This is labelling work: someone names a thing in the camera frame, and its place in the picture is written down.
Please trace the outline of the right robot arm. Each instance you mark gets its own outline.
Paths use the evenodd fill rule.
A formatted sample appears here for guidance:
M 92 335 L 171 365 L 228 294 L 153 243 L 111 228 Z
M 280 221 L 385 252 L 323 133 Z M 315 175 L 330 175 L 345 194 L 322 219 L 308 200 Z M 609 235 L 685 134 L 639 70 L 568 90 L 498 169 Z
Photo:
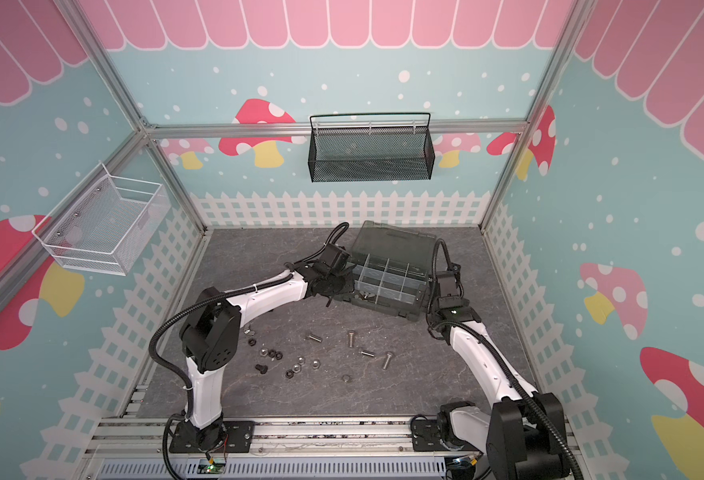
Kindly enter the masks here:
M 486 471 L 496 479 L 583 479 L 567 440 L 564 408 L 542 393 L 507 361 L 479 314 L 464 298 L 458 271 L 430 280 L 429 331 L 464 360 L 491 405 L 452 404 L 442 412 L 444 441 L 482 448 Z

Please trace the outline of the grey compartment organizer box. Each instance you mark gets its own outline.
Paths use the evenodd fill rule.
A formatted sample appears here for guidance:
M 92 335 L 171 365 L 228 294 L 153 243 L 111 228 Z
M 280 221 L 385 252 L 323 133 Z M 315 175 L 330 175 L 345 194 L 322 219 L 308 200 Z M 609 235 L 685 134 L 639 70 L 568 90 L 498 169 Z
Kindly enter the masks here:
M 352 271 L 339 299 L 418 320 L 426 304 L 436 242 L 432 234 L 365 221 L 350 249 Z

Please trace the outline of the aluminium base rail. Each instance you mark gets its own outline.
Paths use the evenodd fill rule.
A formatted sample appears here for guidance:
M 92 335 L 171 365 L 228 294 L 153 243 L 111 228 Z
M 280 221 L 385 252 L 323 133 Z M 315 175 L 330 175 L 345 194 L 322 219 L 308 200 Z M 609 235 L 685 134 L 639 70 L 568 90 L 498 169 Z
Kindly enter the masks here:
M 410 415 L 257 417 L 249 453 L 231 457 L 414 456 Z M 90 458 L 161 455 L 163 418 L 124 417 L 100 422 L 86 447 Z

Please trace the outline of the white mesh wall basket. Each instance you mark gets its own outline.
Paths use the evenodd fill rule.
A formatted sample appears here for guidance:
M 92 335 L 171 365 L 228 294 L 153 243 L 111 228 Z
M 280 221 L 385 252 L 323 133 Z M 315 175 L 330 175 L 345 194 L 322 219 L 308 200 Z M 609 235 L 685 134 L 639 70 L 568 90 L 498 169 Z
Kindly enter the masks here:
M 64 269 L 125 276 L 171 209 L 158 182 L 112 174 L 101 164 L 33 228 Z

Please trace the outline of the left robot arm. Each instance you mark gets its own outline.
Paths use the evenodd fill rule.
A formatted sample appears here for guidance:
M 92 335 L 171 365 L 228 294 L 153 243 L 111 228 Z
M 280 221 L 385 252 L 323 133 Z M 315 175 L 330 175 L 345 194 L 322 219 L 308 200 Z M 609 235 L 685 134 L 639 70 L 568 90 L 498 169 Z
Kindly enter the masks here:
M 186 392 L 179 423 L 194 436 L 225 435 L 221 392 L 226 365 L 234 358 L 241 329 L 257 317 L 284 305 L 317 295 L 328 299 L 346 292 L 350 254 L 327 244 L 309 260 L 289 263 L 279 275 L 240 289 L 205 290 L 197 303 L 165 321 L 148 347 L 152 360 L 177 375 Z M 186 366 L 179 367 L 158 352 L 161 338 L 182 322 L 179 338 Z

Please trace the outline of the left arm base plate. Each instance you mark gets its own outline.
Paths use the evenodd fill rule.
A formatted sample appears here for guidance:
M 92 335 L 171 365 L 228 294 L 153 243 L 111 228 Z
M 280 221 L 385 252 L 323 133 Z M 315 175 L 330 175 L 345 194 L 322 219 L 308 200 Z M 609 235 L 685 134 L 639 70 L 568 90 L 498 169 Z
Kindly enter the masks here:
M 172 434 L 170 452 L 249 453 L 254 430 L 254 421 L 218 419 L 203 429 L 195 427 L 190 421 L 183 421 Z

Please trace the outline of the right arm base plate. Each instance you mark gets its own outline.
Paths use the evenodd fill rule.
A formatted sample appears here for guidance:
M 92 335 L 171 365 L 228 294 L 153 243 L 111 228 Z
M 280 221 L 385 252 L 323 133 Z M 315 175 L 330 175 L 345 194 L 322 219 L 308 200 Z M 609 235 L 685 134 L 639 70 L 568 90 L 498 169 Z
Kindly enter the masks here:
M 465 445 L 455 445 L 441 436 L 439 422 L 425 415 L 416 415 L 409 421 L 412 448 L 415 452 L 464 451 Z

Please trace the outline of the silver nut pair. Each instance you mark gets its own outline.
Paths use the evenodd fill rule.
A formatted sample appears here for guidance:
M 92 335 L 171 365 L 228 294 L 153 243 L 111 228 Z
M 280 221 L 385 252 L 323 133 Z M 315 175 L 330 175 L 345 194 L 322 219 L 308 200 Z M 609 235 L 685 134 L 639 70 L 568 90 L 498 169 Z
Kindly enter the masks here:
M 321 362 L 318 359 L 307 360 L 305 357 L 298 357 L 297 362 L 292 366 L 292 371 L 299 373 L 307 368 L 318 370 L 320 367 Z

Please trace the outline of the black mesh wall basket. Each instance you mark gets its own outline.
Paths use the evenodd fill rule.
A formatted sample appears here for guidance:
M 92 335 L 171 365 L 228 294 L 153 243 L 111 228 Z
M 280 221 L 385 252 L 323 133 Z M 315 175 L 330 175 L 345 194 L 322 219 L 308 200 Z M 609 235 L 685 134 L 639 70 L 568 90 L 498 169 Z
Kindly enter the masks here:
M 314 182 L 432 178 L 436 153 L 428 112 L 319 114 L 309 117 Z

